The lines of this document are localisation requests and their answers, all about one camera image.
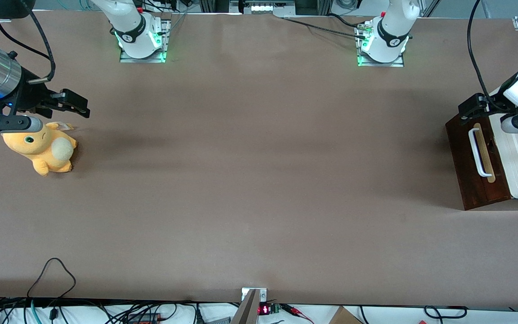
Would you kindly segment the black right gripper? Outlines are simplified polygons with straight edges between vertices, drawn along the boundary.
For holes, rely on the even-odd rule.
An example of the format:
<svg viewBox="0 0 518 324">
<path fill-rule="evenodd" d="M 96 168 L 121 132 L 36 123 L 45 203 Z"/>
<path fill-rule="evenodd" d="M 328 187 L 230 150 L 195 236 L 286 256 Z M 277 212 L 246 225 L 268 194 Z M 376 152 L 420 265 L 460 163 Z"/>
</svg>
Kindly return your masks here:
<svg viewBox="0 0 518 324">
<path fill-rule="evenodd" d="M 60 92 L 49 90 L 45 84 L 29 84 L 37 76 L 21 68 L 21 78 L 17 87 L 0 99 L 0 113 L 4 107 L 10 107 L 11 115 L 17 112 L 30 112 L 45 118 L 51 118 L 54 111 L 76 113 L 84 118 L 90 117 L 88 100 L 68 89 Z"/>
</svg>

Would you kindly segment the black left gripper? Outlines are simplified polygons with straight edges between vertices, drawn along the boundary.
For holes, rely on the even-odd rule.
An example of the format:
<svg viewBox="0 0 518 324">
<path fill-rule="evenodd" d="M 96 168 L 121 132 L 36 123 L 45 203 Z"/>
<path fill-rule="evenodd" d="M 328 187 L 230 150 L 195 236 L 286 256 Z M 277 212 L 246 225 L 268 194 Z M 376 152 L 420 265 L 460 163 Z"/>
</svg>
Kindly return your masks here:
<svg viewBox="0 0 518 324">
<path fill-rule="evenodd" d="M 508 117 L 515 116 L 518 108 L 514 103 L 505 97 L 506 88 L 497 88 L 484 94 L 473 94 L 459 104 L 460 124 L 466 125 L 474 119 L 489 117 L 496 114 L 506 114 Z"/>
</svg>

